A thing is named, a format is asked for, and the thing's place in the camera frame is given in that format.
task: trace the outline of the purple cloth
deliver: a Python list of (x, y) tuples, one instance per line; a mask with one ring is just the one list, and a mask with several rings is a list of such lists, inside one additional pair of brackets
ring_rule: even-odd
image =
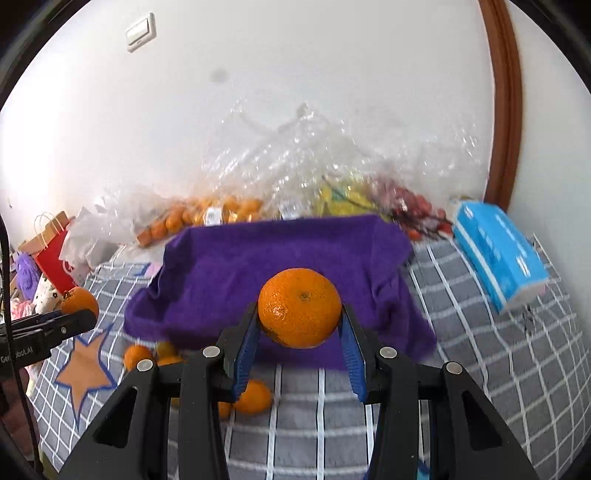
[(25, 299), (33, 299), (40, 278), (41, 272), (39, 271), (39, 267), (31, 256), (20, 254), (17, 257), (17, 287)]
[[(399, 273), (412, 251), (400, 228), (377, 216), (191, 228), (166, 246), (160, 272), (130, 299), (125, 330), (179, 348), (202, 348), (240, 321), (269, 278), (304, 267), (327, 277), (384, 344), (419, 360), (436, 340)], [(263, 334), (257, 358), (345, 368), (336, 332), (309, 350), (285, 348)]]

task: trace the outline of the metal bolt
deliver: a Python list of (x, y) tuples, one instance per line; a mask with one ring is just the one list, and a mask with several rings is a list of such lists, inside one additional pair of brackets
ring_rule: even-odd
[(391, 346), (383, 346), (379, 350), (379, 354), (382, 355), (384, 358), (396, 358), (398, 352), (395, 348), (392, 348)]
[(454, 375), (459, 375), (464, 370), (463, 367), (457, 362), (449, 362), (446, 366), (448, 372)]
[(214, 358), (220, 354), (220, 349), (215, 345), (207, 346), (203, 349), (203, 356), (205, 358)]
[(144, 359), (144, 360), (140, 360), (138, 362), (138, 370), (140, 372), (147, 372), (148, 370), (150, 370), (152, 367), (154, 366), (154, 362), (152, 360), (149, 359)]

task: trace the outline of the light switch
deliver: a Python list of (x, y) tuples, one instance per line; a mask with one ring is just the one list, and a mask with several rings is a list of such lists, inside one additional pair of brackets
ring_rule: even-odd
[(156, 36), (156, 25), (154, 14), (149, 13), (146, 17), (138, 20), (126, 32), (127, 50), (132, 52), (149, 42)]
[(147, 35), (149, 31), (150, 26), (148, 25), (148, 19), (144, 18), (140, 23), (131, 27), (127, 31), (127, 45), (133, 45), (140, 38)]

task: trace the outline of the gray plaid fabric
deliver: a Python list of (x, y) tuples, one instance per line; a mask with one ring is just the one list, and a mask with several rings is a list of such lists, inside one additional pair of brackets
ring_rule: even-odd
[[(571, 464), (591, 428), (589, 361), (582, 330), (561, 278), (535, 242), (551, 275), (542, 297), (521, 312), (497, 316), (475, 274), (453, 242), (417, 245), (405, 271), (411, 292), (437, 333), (428, 364), (460, 362), (472, 374), (521, 442), (541, 480), (556, 480)], [(94, 337), (113, 324), (102, 361), (113, 377), (124, 375), (122, 355), (130, 342), (122, 332), (125, 300), (150, 279), (144, 265), (103, 265), (86, 287), (99, 299)], [(88, 396), (79, 428), (69, 395), (53, 380), (72, 341), (53, 351), (33, 393), (41, 446), (59, 469), (109, 391)], [(274, 391), (271, 411), (256, 417), (232, 413), (222, 425), (230, 477), (296, 480), (361, 479), (373, 450), (378, 408), (360, 405), (346, 374), (255, 366), (252, 377)], [(429, 460), (428, 414), (420, 406), (419, 453)], [(177, 478), (178, 415), (171, 412), (169, 478)]]

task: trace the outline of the orange star pattern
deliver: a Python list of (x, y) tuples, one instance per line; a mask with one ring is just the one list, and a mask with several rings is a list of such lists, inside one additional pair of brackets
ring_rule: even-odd
[(80, 420), (82, 404), (89, 393), (117, 387), (117, 382), (100, 361), (100, 350), (109, 330), (110, 328), (104, 330), (89, 343), (81, 337), (75, 337), (70, 357), (57, 374), (56, 384), (70, 390), (76, 426)]

